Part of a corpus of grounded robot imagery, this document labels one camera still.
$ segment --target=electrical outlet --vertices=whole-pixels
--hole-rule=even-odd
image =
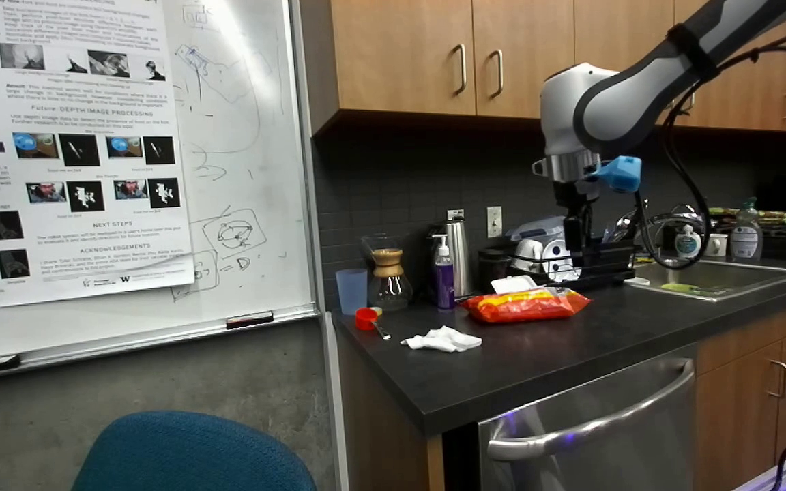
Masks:
[[[501,236],[501,206],[486,206],[486,236]]]

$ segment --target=stainless steel dishwasher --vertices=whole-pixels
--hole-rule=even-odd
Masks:
[[[674,352],[482,420],[480,491],[693,491],[693,404]]]

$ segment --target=black countertop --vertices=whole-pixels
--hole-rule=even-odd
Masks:
[[[573,318],[529,324],[489,328],[464,309],[431,305],[385,313],[393,340],[353,330],[345,315],[334,322],[415,429],[433,437],[786,309],[786,284],[723,303],[630,285],[595,290],[585,296],[591,303]],[[482,347],[448,354],[401,343],[439,324],[480,336]]]

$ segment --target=orange bag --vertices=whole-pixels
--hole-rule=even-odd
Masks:
[[[510,324],[510,322],[538,322],[538,318],[568,318],[590,305],[590,296],[576,290],[529,290],[508,294],[475,294],[467,299],[469,315],[486,324]]]

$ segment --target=chair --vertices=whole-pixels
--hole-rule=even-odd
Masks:
[[[74,491],[314,491],[277,440],[195,411],[135,411],[91,441]]]

